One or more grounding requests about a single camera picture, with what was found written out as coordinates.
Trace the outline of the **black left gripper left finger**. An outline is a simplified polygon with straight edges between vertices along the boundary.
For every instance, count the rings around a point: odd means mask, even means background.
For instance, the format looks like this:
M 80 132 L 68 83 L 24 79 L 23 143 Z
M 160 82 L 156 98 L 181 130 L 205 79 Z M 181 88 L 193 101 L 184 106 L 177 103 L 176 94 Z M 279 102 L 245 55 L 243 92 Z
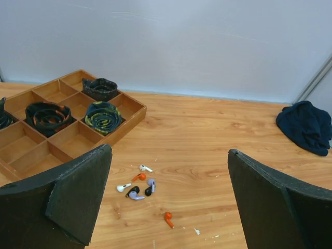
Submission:
M 85 248 L 103 199 L 112 148 L 91 151 L 1 187 L 1 248 Z

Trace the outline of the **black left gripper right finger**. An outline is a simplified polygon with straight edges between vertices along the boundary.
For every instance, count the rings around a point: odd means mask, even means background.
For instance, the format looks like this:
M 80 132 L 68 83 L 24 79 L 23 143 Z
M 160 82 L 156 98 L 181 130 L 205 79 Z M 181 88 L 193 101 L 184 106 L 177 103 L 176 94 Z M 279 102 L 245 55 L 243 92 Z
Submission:
M 236 149 L 228 170 L 248 248 L 331 248 L 331 190 Z

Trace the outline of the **orange earbud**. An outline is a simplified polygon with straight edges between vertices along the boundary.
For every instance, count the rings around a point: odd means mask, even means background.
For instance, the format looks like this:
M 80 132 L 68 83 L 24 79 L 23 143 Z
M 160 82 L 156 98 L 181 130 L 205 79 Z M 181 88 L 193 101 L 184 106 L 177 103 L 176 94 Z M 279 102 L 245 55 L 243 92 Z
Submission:
M 132 181 L 134 182 L 134 181 L 136 181 L 136 180 L 141 180 L 141 181 L 146 180 L 146 174 L 145 174 L 145 173 L 140 173 L 140 174 L 136 175 L 136 176 L 132 179 Z
M 173 215 L 171 212 L 165 212 L 165 214 L 164 214 L 165 222 L 170 226 L 170 228 L 174 229 L 174 224 L 171 221 L 172 217 L 173 217 Z

